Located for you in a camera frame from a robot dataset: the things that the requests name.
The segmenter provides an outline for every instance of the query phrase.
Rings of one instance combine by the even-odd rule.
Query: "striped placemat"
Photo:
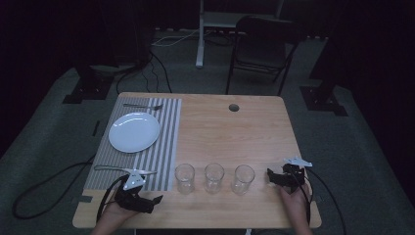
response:
[[[155,106],[163,104],[162,109],[127,108],[122,104],[137,104]],[[84,189],[107,189],[116,179],[127,172],[120,170],[95,170],[95,165],[111,165],[123,168],[156,170],[158,173],[148,175],[144,191],[168,191],[172,188],[174,179],[174,161],[176,158],[176,143],[180,121],[181,99],[164,98],[131,98],[118,97],[109,119],[106,131],[98,148],[94,163],[89,172]],[[148,149],[138,153],[127,154],[116,150],[109,140],[109,132],[113,123],[120,117],[143,112],[153,115],[160,124],[160,136]]]

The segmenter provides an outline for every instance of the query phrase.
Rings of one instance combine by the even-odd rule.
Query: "clear glass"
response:
[[[208,193],[215,194],[220,191],[225,170],[220,164],[209,164],[205,168],[205,189]]]
[[[195,189],[195,169],[190,164],[180,164],[175,172],[177,190],[182,194],[190,194]]]
[[[255,171],[246,164],[241,164],[235,169],[235,177],[232,181],[232,191],[238,195],[248,192],[251,183],[255,179]]]

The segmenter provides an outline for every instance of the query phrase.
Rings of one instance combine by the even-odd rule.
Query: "wire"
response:
[[[157,91],[157,93],[160,93],[160,91],[159,91],[159,77],[155,73],[155,66],[153,65],[152,62],[150,62],[150,65],[152,65],[152,74],[156,77],[156,82],[157,82],[156,91]]]
[[[302,193],[304,194],[305,200],[307,201],[307,203],[308,203],[308,204],[311,204],[311,201],[308,201],[307,194],[305,193],[304,189],[302,188],[302,186],[301,186],[301,184],[300,184],[299,180],[298,180],[298,179],[296,178],[296,176],[294,175],[293,170],[292,170],[290,167],[289,167],[289,170],[290,170],[290,174],[291,174],[291,176],[294,178],[294,180],[295,180],[295,181],[296,181],[296,183],[298,184],[299,188],[301,189]]]
[[[143,75],[144,79],[146,80],[146,90],[147,90],[147,92],[150,93],[150,90],[149,90],[149,79],[147,79],[147,76],[144,74],[144,72],[142,70],[141,70],[141,74]]]
[[[213,45],[215,45],[215,46],[220,46],[220,47],[229,47],[229,46],[233,46],[233,44],[234,44],[234,42],[233,42],[233,40],[231,39],[231,37],[230,36],[226,36],[226,35],[224,35],[224,34],[222,34],[222,33],[216,33],[216,35],[217,34],[219,34],[218,36],[216,36],[216,37],[222,37],[222,38],[225,38],[226,39],[226,43],[219,43],[219,42],[215,42],[215,41],[213,41],[213,40],[210,40],[209,39],[209,37],[208,38],[205,38],[205,43],[206,44],[213,44]]]
[[[100,218],[101,218],[101,215],[102,215],[102,213],[103,213],[103,210],[104,210],[104,206],[107,204],[106,203],[106,201],[107,201],[107,199],[108,199],[108,196],[110,195],[110,193],[111,193],[111,190],[114,188],[114,186],[119,182],[119,181],[121,181],[122,182],[122,180],[127,180],[127,178],[128,178],[128,174],[125,174],[125,175],[123,175],[123,176],[121,176],[120,178],[118,178],[118,179],[116,179],[111,185],[110,185],[110,187],[107,189],[107,191],[105,192],[105,194],[104,194],[104,197],[103,197],[103,199],[102,199],[102,201],[101,201],[101,204],[100,204],[100,207],[98,207],[98,211],[97,211],[97,222],[98,222],[98,220],[100,220]]]
[[[330,194],[330,197],[332,197],[333,203],[335,204],[335,207],[339,213],[339,217],[340,220],[342,221],[342,227],[343,227],[343,234],[346,235],[346,224],[345,224],[345,220],[343,218],[343,214],[339,208],[339,205],[336,201],[335,196],[332,194],[332,192],[330,191],[329,187],[327,186],[327,184],[323,181],[323,179],[320,178],[320,176],[318,176],[316,173],[314,173],[314,171],[312,171],[310,168],[306,168],[308,171],[310,171],[318,180],[320,180],[320,182],[324,185],[324,187],[326,188],[327,192]]]
[[[62,198],[65,196],[65,194],[68,192],[68,190],[70,189],[70,187],[73,185],[73,183],[75,182],[75,180],[79,177],[80,173],[88,166],[88,165],[92,165],[91,161],[95,158],[95,155],[93,155],[91,158],[88,159],[88,161],[86,163],[78,163],[78,164],[73,164],[70,165],[68,167],[66,167],[65,169],[62,169],[61,171],[55,173],[54,175],[50,176],[49,178],[29,187],[28,189],[26,189],[24,192],[22,192],[20,195],[18,195],[18,197],[15,199],[15,201],[13,202],[13,206],[12,206],[12,213],[13,216],[15,218],[19,218],[19,219],[32,219],[32,218],[36,218],[46,212],[49,212],[51,209],[53,209],[61,200]],[[67,189],[65,189],[64,193],[58,198],[58,200],[53,203],[49,208],[47,208],[44,211],[32,214],[32,215],[21,215],[18,213],[18,206],[19,203],[21,202],[21,200],[27,196],[27,194],[29,194],[30,192],[36,190],[37,188],[39,188],[42,184],[47,183],[48,181],[54,179],[55,177],[57,177],[58,175],[60,175],[61,173],[67,171],[70,168],[79,166],[79,165],[83,165],[83,167],[78,171],[78,173],[76,174],[76,176],[73,178],[72,182],[69,184],[69,186],[67,187]]]
[[[113,201],[110,201],[110,202],[104,203],[104,205],[113,204],[113,203],[117,203],[117,202],[119,202],[119,201],[113,200]]]
[[[312,187],[311,181],[310,181],[307,177],[304,177],[304,178],[308,181],[308,183],[309,183],[309,185],[310,185],[311,192],[313,192],[313,193],[310,195],[310,203],[311,203],[311,202],[312,202],[313,195],[314,195],[314,188]]]
[[[117,75],[124,74],[126,72],[136,71],[137,67],[133,66],[133,67],[129,67],[129,68],[126,68],[126,69],[115,70],[115,71],[99,70],[99,69],[92,68],[92,67],[91,67],[91,69],[95,72],[95,74],[100,75],[100,76],[117,76]]]
[[[150,51],[150,53],[154,56],[154,58],[156,58],[156,60],[159,61],[159,64],[162,66],[162,69],[164,70],[164,74],[165,74],[165,80],[167,81],[168,90],[170,91],[170,93],[173,93],[171,91],[170,82],[168,81],[167,70],[165,69],[165,66],[162,64],[161,60],[152,51]]]
[[[198,32],[198,31],[199,31],[199,30],[197,29],[197,30],[193,31],[192,33],[190,33],[189,35],[186,35],[186,36],[167,36],[167,37],[163,37],[163,38],[161,38],[160,40],[158,40],[158,41],[156,41],[156,42],[152,43],[152,46],[159,46],[159,47],[169,47],[169,46],[173,46],[173,45],[175,45],[175,44],[177,44],[177,43],[179,43],[179,42],[183,41],[184,39],[191,37],[193,34],[195,34],[195,33],[196,33],[196,32]],[[171,43],[171,44],[167,44],[167,45],[160,45],[160,44],[157,44],[157,43],[159,43],[159,42],[161,42],[161,41],[163,41],[163,40],[169,39],[169,38],[180,38],[180,39],[179,39],[179,40],[177,40],[177,41],[175,41],[175,42],[173,42],[173,43]]]
[[[129,71],[127,71],[117,82],[116,82],[116,86],[115,86],[115,90],[116,90],[116,94],[118,94],[119,95],[119,90],[118,90],[118,87],[119,87],[119,84],[121,83],[121,81],[123,80],[123,79],[125,79],[129,74],[131,74],[132,72],[134,72],[134,70],[129,70]]]

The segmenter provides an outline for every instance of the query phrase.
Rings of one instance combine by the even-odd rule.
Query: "black chair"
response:
[[[226,94],[233,69],[276,73],[273,82],[285,70],[277,94],[280,96],[294,52],[305,38],[306,34],[293,22],[255,16],[241,18],[236,24]]]

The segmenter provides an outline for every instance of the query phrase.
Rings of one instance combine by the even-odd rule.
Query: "human hand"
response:
[[[91,235],[108,235],[116,231],[128,218],[139,213],[138,211],[130,211],[119,206],[115,200],[116,189],[110,198],[104,212],[98,220]]]
[[[307,199],[305,198],[300,188],[298,188],[292,194],[289,194],[287,193],[286,189],[277,185],[278,194],[281,197],[288,219],[292,223],[294,229],[296,230],[296,233],[298,235],[312,234],[308,226],[306,212],[306,207],[310,195],[309,189],[308,185],[306,184],[303,184],[301,187],[304,190]]]

